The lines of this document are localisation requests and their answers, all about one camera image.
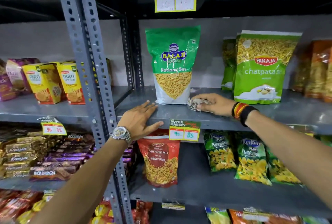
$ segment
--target wristwatch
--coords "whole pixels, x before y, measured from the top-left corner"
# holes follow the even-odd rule
[[[116,140],[125,140],[128,145],[131,143],[130,132],[127,130],[126,127],[119,126],[114,128],[110,136]]]

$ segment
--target perforated metal upright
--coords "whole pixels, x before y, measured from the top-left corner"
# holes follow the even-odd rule
[[[115,121],[115,115],[112,115],[114,106],[110,86],[107,86],[108,90],[106,89],[106,85],[110,83],[107,68],[104,68],[106,62],[105,59],[103,62],[94,62],[92,54],[93,49],[91,48],[91,40],[87,26],[91,21],[85,21],[81,0],[61,0],[61,5],[75,54],[83,94],[86,98],[86,107],[91,120],[92,132],[96,140],[97,148],[101,148],[109,137],[106,117],[108,120],[113,119]],[[98,46],[97,36],[93,37],[92,43]],[[100,91],[99,80],[102,80],[102,92]],[[105,116],[104,113],[104,105],[108,108],[107,116]],[[116,223],[122,223],[122,213],[119,207],[120,200],[118,198],[114,178],[114,175],[110,178],[107,192],[110,194],[109,197],[115,221]]]
[[[107,70],[106,58],[104,54],[104,47],[101,35],[101,29],[99,25],[99,18],[97,12],[96,0],[82,0],[84,14],[86,17],[86,27],[91,40],[91,57],[95,63],[96,74],[99,80],[99,91],[101,95],[101,102],[104,104],[105,115],[103,115],[103,122],[106,122],[108,132],[113,131],[116,127],[117,121],[114,111],[114,103],[112,100],[110,76]],[[128,68],[131,68],[131,59],[128,54],[128,61],[126,60],[127,75],[132,75],[132,72],[128,72]],[[129,82],[128,86],[133,87],[133,81]],[[123,166],[123,161],[120,159],[115,168],[115,179],[118,182],[118,191],[121,195],[121,202],[123,207],[124,218],[123,221],[127,224],[133,224],[133,218],[131,215],[131,206],[129,192],[127,188],[126,174]]]

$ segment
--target gray metal shelving rack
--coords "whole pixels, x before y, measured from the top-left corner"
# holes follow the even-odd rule
[[[33,97],[20,97],[0,104],[0,121],[36,122],[43,115],[51,115],[67,124],[89,124],[99,148],[126,110],[148,99],[156,99],[154,88],[144,87],[139,19],[331,13],[330,0],[197,0],[196,12],[166,14],[154,13],[153,0],[29,0],[29,3],[35,7],[33,10],[24,5],[23,0],[0,0],[2,10],[15,13],[10,18],[6,13],[0,16],[6,17],[7,23],[64,18],[81,83],[86,84],[83,85],[83,93],[89,101],[86,105],[76,106],[66,103],[37,105]],[[217,3],[222,4],[222,11],[214,11]],[[236,8],[239,4],[243,5],[241,12]],[[54,11],[52,5],[61,5],[64,16],[62,12]],[[120,21],[128,87],[110,86],[99,25],[99,19],[110,18]],[[200,88],[196,92],[220,93],[220,90]],[[21,107],[23,100],[28,106]],[[260,105],[258,108],[277,121],[311,124],[318,133],[332,134],[332,107],[329,104],[305,99],[294,92],[284,92],[282,103]],[[197,114],[183,105],[159,106],[148,123],[162,120],[164,127],[168,127],[169,119],[200,121],[202,129],[248,130],[234,120]],[[115,168],[105,195],[112,199],[117,223],[133,224],[130,200],[136,199],[157,202],[152,212],[152,224],[208,223],[203,206],[233,209],[254,206],[276,213],[332,217],[332,211],[305,187],[281,184],[268,187],[235,181],[231,172],[210,174],[201,144],[181,143],[178,184],[170,188],[153,188],[147,184],[142,178],[142,169],[142,164],[139,164],[127,183],[122,160]],[[58,189],[63,184],[12,179],[0,181],[0,188],[44,190]],[[162,209],[161,202],[179,202],[188,207],[185,211],[176,212]]]

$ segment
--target finger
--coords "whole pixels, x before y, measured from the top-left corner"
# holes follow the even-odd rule
[[[154,105],[155,105],[155,104],[154,104],[154,102],[153,102],[152,104],[150,104],[150,105],[148,105],[148,106],[146,106],[146,107],[144,107],[144,108],[141,108],[140,111],[144,113],[145,111],[147,111],[149,108],[153,107]]]
[[[211,93],[211,94],[198,94],[196,96],[194,96],[192,99],[197,99],[197,98],[200,98],[200,99],[204,99],[204,100],[208,100],[209,102],[214,102],[215,101],[215,95],[214,93]]]
[[[214,105],[213,104],[202,103],[202,104],[198,104],[197,108],[202,110],[202,111],[214,112]]]
[[[164,122],[156,122],[150,126],[147,126],[143,132],[144,132],[144,135],[148,135],[152,132],[154,132],[155,130],[157,130],[160,126],[162,126],[164,124]]]
[[[141,104],[141,105],[138,105],[136,106],[135,108],[133,108],[133,110],[138,110],[138,109],[141,109],[141,108],[144,108],[146,105],[149,104],[149,100],[147,100],[145,103]]]
[[[150,117],[150,116],[154,113],[154,111],[157,109],[157,107],[158,107],[158,105],[154,105],[153,107],[149,108],[149,109],[145,112],[145,114],[146,114],[148,117]]]

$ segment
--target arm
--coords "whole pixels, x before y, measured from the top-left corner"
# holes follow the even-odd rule
[[[218,94],[201,94],[212,104],[197,106],[216,115],[231,116],[235,101]],[[317,139],[251,111],[245,124],[252,129],[284,165],[332,209],[332,148]]]
[[[146,126],[157,106],[149,101],[123,114],[118,126],[124,126],[131,140],[155,131],[163,122]],[[128,147],[124,140],[110,138],[106,144],[52,197],[31,224],[88,223],[106,190],[116,164]]]

